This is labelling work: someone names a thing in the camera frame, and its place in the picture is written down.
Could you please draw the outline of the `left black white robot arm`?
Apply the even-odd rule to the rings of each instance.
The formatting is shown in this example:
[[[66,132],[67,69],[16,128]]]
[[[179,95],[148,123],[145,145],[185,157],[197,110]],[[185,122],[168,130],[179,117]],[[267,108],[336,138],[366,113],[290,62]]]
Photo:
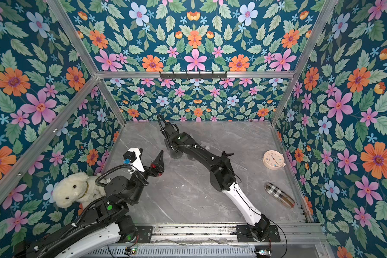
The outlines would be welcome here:
[[[144,166],[143,149],[130,148],[124,162],[99,176],[95,184],[106,193],[84,208],[77,220],[33,242],[22,241],[14,247],[15,258],[78,258],[97,248],[120,241],[138,239],[138,229],[129,207],[139,202],[149,177],[164,173],[164,152]]]

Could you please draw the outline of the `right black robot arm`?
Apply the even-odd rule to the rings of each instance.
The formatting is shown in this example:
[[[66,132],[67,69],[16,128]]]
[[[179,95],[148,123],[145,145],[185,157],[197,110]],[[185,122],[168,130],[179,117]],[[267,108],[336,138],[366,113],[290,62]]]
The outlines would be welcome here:
[[[173,125],[160,129],[169,150],[192,156],[210,172],[210,183],[225,194],[238,208],[250,229],[251,237],[262,241],[268,236],[270,220],[263,215],[242,191],[232,168],[230,154],[217,156],[197,143],[189,134],[179,132]]]

